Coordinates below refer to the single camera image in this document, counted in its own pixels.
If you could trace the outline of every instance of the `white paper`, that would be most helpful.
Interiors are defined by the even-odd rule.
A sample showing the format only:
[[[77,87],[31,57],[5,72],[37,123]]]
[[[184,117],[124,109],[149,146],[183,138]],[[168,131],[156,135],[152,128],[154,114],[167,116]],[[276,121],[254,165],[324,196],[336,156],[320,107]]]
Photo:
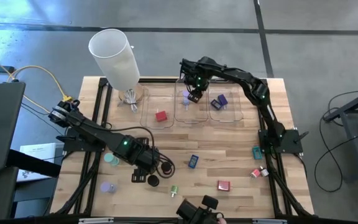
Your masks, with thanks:
[[[20,152],[23,152],[26,155],[36,157],[38,159],[47,159],[45,161],[55,162],[55,159],[49,159],[55,157],[56,143],[49,144],[37,144],[30,146],[21,146]],[[29,172],[26,170],[19,170],[17,175],[16,182],[30,181],[30,180],[40,180],[50,178],[46,175],[41,175],[35,172]]]

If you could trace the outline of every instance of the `red block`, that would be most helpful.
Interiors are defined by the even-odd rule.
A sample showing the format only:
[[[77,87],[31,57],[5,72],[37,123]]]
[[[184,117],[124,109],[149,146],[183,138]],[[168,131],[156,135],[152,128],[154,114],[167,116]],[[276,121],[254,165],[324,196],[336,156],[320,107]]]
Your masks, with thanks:
[[[167,113],[165,111],[161,111],[155,114],[155,119],[157,119],[158,122],[161,121],[166,121],[167,118]]]
[[[218,190],[230,191],[230,181],[218,180]]]

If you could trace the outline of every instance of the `concrete floor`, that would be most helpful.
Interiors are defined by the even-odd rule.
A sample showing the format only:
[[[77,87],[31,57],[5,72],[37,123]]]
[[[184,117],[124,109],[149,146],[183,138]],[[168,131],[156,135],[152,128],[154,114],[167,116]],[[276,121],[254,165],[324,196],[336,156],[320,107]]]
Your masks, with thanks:
[[[358,30],[358,1],[351,0],[260,0],[266,29]],[[0,0],[0,23],[52,24],[90,27],[180,27],[257,29],[253,0]],[[259,34],[126,33],[144,76],[178,75],[179,61],[207,55],[219,63],[267,77]],[[58,78],[63,89],[78,96],[82,77],[101,75],[88,52],[94,32],[50,32],[0,30],[0,62],[16,68],[41,65]],[[267,35],[274,77],[284,78],[293,119],[303,140],[310,194],[315,213],[321,217],[358,221],[358,182],[344,183],[335,193],[318,188],[314,164],[325,152],[318,121],[331,97],[358,90],[358,35]],[[0,74],[0,82],[6,81]],[[27,84],[26,94],[51,108],[61,100],[51,78],[38,70],[26,70],[19,79]],[[343,96],[341,106],[355,95]],[[323,126],[329,146],[346,139],[344,131]],[[57,132],[22,110],[12,148],[24,144],[55,142]],[[348,169],[351,158],[344,146],[335,155]],[[326,188],[335,188],[339,177],[331,158],[323,159],[318,172]],[[22,204],[19,207],[30,207]],[[40,215],[32,211],[17,216]]]

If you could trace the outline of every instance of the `green cylinder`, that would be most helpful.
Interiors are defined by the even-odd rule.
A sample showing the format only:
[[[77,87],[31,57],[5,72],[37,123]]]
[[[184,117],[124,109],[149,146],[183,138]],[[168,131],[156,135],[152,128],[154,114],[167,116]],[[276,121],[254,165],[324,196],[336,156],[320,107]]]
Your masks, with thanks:
[[[175,194],[177,194],[177,193],[178,193],[178,186],[173,185],[171,187],[171,197],[175,196]]]

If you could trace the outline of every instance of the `white bucket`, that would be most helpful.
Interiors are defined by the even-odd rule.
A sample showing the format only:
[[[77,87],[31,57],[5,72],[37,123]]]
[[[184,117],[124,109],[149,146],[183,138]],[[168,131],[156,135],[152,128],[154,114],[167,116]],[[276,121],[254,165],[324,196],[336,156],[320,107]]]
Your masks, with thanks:
[[[110,85],[120,91],[134,88],[139,69],[126,35],[117,29],[106,29],[89,41],[89,51]]]

